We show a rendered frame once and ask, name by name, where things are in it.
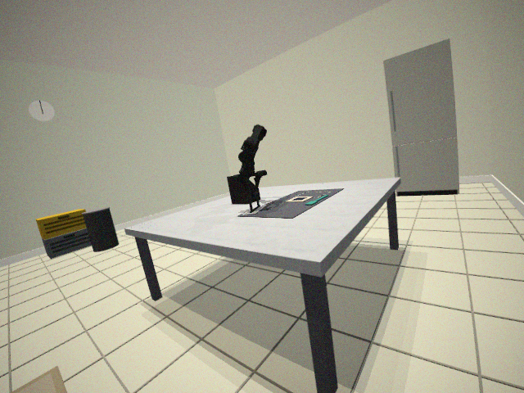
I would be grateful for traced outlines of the beige square tile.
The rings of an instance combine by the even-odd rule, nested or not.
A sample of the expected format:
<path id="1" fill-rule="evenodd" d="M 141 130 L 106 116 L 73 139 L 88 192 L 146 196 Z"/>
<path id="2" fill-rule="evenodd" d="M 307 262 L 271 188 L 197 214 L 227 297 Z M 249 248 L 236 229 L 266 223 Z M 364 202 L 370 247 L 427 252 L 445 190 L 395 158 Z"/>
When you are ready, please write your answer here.
<path id="1" fill-rule="evenodd" d="M 291 200 L 288 200 L 286 202 L 304 202 L 309 199 L 313 198 L 313 196 L 297 196 L 295 198 L 292 198 Z"/>

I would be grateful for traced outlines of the dark grey flat mat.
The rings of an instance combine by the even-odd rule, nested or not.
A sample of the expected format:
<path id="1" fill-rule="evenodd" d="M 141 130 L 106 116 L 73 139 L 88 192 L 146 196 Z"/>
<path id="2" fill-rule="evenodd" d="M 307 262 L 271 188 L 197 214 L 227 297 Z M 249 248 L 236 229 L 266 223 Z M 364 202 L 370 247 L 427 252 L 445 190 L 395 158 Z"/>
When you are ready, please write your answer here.
<path id="1" fill-rule="evenodd" d="M 277 199 L 276 201 L 272 201 L 266 206 L 261 209 L 256 214 L 252 215 L 238 215 L 239 217 L 261 217 L 261 218 L 276 218 L 281 217 L 284 219 L 293 219 L 296 216 L 298 216 L 300 213 L 304 213 L 306 210 L 309 210 L 312 208 L 312 206 L 316 206 L 319 202 L 327 200 L 330 196 L 336 194 L 337 192 L 343 190 L 343 188 L 338 189 L 323 189 L 323 190 L 307 190 L 307 191 L 298 191 L 294 192 L 290 195 L 284 196 L 280 199 Z M 326 194 L 327 193 L 327 194 Z M 310 201 L 315 201 L 321 197 L 324 197 L 328 195 L 327 197 L 323 198 L 322 200 L 318 201 L 318 203 L 312 205 L 312 206 L 306 206 L 305 204 Z M 291 200 L 295 197 L 313 197 L 307 201 L 304 202 L 286 202 L 288 200 Z"/>

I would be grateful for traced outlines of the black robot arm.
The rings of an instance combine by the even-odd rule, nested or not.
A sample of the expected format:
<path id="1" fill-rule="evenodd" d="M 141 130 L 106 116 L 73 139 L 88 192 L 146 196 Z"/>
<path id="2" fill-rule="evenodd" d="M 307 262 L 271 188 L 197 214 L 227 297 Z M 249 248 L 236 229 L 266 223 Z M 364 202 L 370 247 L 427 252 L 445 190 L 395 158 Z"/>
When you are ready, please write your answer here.
<path id="1" fill-rule="evenodd" d="M 254 126 L 252 132 L 252 135 L 250 137 L 247 137 L 247 139 L 242 144 L 241 149 L 243 151 L 239 153 L 238 159 L 242 163 L 252 162 L 252 164 L 255 165 L 255 154 L 259 148 L 259 143 L 265 137 L 267 130 L 263 126 L 257 124 Z M 255 171 L 254 165 L 253 168 Z M 253 173 L 253 169 L 251 166 L 244 167 L 243 165 L 239 171 L 241 177 L 249 176 L 251 173 Z"/>

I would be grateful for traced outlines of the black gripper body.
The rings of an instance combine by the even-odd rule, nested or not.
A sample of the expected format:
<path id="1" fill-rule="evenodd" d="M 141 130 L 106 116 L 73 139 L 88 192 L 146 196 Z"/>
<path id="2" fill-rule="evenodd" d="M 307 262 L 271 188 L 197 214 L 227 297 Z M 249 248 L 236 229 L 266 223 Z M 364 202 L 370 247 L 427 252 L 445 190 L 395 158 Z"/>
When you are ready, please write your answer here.
<path id="1" fill-rule="evenodd" d="M 261 171 L 255 172 L 254 168 L 253 168 L 254 164 L 252 164 L 252 162 L 242 163 L 242 165 L 244 165 L 244 167 L 251 166 L 252 169 L 253 169 L 253 173 L 251 173 L 249 176 L 244 176 L 244 177 L 241 177 L 240 174 L 233 175 L 233 180 L 243 180 L 243 179 L 245 179 L 247 177 L 252 177 L 252 176 L 255 176 L 256 178 L 258 178 L 258 177 L 267 175 L 267 171 L 266 170 L 261 170 Z"/>

